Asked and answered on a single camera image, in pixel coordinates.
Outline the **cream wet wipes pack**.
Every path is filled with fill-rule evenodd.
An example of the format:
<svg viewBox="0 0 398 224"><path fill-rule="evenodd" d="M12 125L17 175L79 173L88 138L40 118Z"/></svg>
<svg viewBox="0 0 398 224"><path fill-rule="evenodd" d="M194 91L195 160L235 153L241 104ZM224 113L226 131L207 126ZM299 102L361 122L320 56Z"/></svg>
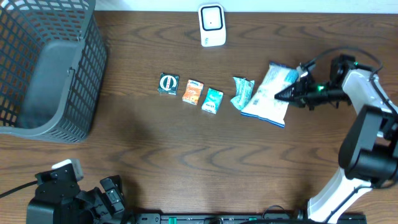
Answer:
<svg viewBox="0 0 398 224"><path fill-rule="evenodd" d="M289 103L277 100L274 96L295 83L298 77L296 69L271 62L262 83L249 103L241 110L241 114L284 128L284 118Z"/></svg>

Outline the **teal wipes pack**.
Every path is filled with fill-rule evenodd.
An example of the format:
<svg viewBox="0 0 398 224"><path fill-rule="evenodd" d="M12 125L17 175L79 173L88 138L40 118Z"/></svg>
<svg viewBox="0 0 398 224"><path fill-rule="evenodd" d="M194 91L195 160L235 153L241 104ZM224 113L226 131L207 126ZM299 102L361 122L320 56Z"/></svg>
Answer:
<svg viewBox="0 0 398 224"><path fill-rule="evenodd" d="M236 96L231 99L231 103L241 111L251 99L255 81L240 77L233 77L233 79L236 84Z"/></svg>

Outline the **green tissue pack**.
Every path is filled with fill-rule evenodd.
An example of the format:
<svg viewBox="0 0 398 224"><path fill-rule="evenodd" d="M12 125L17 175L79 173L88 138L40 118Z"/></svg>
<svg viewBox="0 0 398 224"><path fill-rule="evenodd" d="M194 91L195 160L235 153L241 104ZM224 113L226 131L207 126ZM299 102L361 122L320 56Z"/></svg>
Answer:
<svg viewBox="0 0 398 224"><path fill-rule="evenodd" d="M223 95L224 93L222 91L209 88L201 109L212 114L217 114Z"/></svg>

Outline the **orange tissue pack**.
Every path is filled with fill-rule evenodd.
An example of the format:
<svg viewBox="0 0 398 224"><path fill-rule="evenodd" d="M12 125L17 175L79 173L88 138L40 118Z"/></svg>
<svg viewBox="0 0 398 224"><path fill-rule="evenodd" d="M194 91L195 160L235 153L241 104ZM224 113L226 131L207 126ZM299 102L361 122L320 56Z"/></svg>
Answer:
<svg viewBox="0 0 398 224"><path fill-rule="evenodd" d="M204 84L195 80L188 80L185 93L182 96L182 101L197 105L203 91Z"/></svg>

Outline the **dark green round-logo box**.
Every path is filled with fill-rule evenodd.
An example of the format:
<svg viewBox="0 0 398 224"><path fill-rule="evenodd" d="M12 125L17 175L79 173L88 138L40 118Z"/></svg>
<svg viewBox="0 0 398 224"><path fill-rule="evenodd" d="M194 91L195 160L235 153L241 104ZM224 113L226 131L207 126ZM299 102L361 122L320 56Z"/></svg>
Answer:
<svg viewBox="0 0 398 224"><path fill-rule="evenodd" d="M179 75L161 73L158 85L158 92L170 95L176 95L178 90L179 80L180 80Z"/></svg>

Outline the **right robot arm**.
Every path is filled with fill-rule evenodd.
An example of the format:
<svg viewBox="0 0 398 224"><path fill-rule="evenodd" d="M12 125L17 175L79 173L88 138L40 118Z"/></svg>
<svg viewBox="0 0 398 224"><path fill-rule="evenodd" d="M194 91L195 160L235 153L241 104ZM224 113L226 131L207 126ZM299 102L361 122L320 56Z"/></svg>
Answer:
<svg viewBox="0 0 398 224"><path fill-rule="evenodd" d="M298 80L274 98L310 110L341 101L353 106L357 117L341 144L338 170L298 215L303 221L337 223L364 194L397 184L397 106L382 89L378 70L354 56L334 58L325 83L315 83L314 66L314 60L299 65Z"/></svg>

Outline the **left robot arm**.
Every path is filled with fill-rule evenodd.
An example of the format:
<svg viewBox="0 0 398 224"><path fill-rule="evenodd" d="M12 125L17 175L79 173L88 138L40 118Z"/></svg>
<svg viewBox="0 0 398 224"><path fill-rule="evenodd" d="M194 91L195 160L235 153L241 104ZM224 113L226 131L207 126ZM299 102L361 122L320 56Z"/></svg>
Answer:
<svg viewBox="0 0 398 224"><path fill-rule="evenodd" d="M102 189L82 190L78 159L67 159L35 175L38 187L27 207L27 223L131 223L119 175L100 180Z"/></svg>

